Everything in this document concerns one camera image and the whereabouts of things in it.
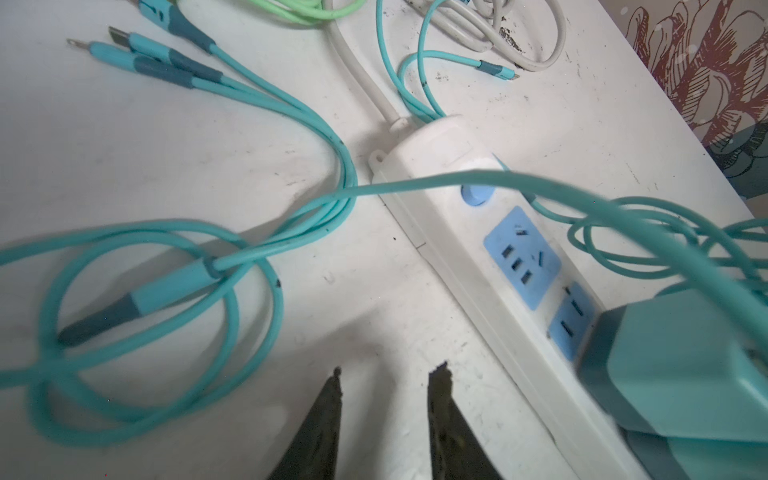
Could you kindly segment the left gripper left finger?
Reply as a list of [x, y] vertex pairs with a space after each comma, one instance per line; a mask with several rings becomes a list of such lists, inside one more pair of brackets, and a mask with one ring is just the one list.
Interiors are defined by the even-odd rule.
[[328, 479], [336, 475], [342, 418], [341, 368], [326, 380], [269, 479]]

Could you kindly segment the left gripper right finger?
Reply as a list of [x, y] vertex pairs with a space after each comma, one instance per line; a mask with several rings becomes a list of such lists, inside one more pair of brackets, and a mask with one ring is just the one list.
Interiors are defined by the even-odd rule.
[[501, 479], [452, 398], [452, 372], [443, 362], [429, 373], [427, 411], [433, 479]]

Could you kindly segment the white power strip blue outlets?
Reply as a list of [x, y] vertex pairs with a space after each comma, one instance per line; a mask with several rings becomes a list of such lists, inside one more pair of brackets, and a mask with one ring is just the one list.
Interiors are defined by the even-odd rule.
[[646, 473], [616, 423], [576, 376], [603, 312], [594, 290], [519, 192], [460, 182], [394, 193], [395, 182], [502, 164], [458, 116], [431, 123], [387, 153], [372, 181], [420, 255], [461, 305], [582, 479]]

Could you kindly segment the teal charger adapter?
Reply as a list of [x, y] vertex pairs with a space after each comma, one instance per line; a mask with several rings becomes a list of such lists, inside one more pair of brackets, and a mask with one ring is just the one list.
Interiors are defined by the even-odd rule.
[[652, 479], [766, 479], [767, 444], [668, 438], [628, 431], [627, 444]]
[[577, 376], [627, 431], [767, 439], [767, 362], [694, 291], [604, 312]]

